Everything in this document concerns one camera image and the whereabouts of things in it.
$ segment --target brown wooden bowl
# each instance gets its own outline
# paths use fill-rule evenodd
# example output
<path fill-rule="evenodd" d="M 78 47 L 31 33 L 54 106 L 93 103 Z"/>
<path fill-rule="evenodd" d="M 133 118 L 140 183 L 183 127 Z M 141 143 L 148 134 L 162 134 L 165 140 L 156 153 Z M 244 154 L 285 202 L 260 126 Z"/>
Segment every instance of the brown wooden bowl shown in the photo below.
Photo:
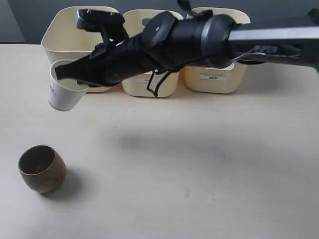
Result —
<path fill-rule="evenodd" d="M 47 193 L 59 188 L 66 175 L 61 156 L 48 145 L 37 145 L 21 156 L 19 171 L 32 190 Z"/>

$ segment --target white table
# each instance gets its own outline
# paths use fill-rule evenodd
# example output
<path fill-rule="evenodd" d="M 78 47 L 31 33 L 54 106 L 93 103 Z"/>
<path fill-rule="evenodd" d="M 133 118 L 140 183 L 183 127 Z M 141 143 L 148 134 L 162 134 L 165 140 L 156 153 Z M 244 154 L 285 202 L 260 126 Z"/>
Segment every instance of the white table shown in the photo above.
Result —
<path fill-rule="evenodd" d="M 1 239 L 315 239 L 319 76 L 252 66 L 231 95 L 180 83 L 167 99 L 120 87 L 49 106 L 39 45 L 0 45 Z M 37 144 L 64 158 L 42 196 L 17 168 Z"/>

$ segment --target gray wall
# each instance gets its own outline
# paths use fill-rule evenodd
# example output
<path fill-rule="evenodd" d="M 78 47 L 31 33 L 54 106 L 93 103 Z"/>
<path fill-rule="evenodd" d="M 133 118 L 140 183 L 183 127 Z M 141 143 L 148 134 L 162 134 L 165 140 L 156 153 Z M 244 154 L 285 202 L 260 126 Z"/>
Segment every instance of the gray wall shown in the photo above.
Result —
<path fill-rule="evenodd" d="M 104 5 L 114 7 L 120 13 L 138 8 L 167 9 L 182 13 L 176 0 L 8 0 L 8 2 L 28 43 L 40 43 L 57 12 L 68 6 Z M 252 21 L 302 15 L 311 8 L 319 7 L 318 0 L 193 0 L 191 3 L 193 7 L 238 9 L 247 13 Z"/>
<path fill-rule="evenodd" d="M 0 42 L 25 42 L 7 0 L 0 0 Z"/>

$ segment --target white paper cup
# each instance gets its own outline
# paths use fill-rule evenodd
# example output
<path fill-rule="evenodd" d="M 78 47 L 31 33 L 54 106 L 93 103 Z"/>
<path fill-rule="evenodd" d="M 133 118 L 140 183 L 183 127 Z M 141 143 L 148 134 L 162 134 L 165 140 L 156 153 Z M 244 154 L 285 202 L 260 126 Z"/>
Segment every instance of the white paper cup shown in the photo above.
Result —
<path fill-rule="evenodd" d="M 59 60 L 52 64 L 50 69 L 50 105 L 59 111 L 69 111 L 90 89 L 87 85 L 78 85 L 75 79 L 57 80 L 55 67 L 71 63 L 72 60 Z"/>

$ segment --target plastic basket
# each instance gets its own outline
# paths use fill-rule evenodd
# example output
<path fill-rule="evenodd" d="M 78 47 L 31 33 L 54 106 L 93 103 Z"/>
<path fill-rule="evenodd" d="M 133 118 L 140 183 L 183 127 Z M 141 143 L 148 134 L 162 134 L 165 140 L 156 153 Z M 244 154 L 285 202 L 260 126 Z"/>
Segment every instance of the plastic basket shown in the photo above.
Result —
<path fill-rule="evenodd" d="M 214 15 L 226 14 L 232 17 L 237 23 L 250 23 L 247 14 L 242 11 L 228 8 L 197 7 L 193 11 L 201 12 L 211 9 Z M 247 66 L 234 63 L 224 69 L 186 67 L 185 83 L 195 91 L 229 94 L 234 92 L 240 85 Z"/>
<path fill-rule="evenodd" d="M 163 12 L 164 10 L 151 10 L 151 9 L 137 9 L 132 10 L 123 15 L 125 19 L 124 28 L 127 31 L 128 35 L 134 36 L 143 31 L 144 26 L 142 21 L 144 19 L 150 19 L 156 16 L 157 14 Z M 169 11 L 176 18 L 183 19 L 182 15 L 177 12 Z M 126 79 L 122 82 L 123 89 L 126 93 L 131 96 L 139 97 L 154 97 L 152 93 L 146 90 L 148 81 L 151 77 L 151 72 L 147 72 L 129 79 Z M 173 94 L 177 88 L 178 74 L 171 74 L 159 88 L 159 97 L 167 97 Z M 152 88 L 163 75 L 155 75 L 152 81 Z"/>
<path fill-rule="evenodd" d="M 76 28 L 77 10 L 82 8 L 118 12 L 108 6 L 72 6 L 58 12 L 41 41 L 52 64 L 62 59 L 77 60 L 89 55 L 95 45 L 102 42 L 100 33 Z M 110 87 L 96 87 L 89 92 L 104 92 L 109 89 Z"/>

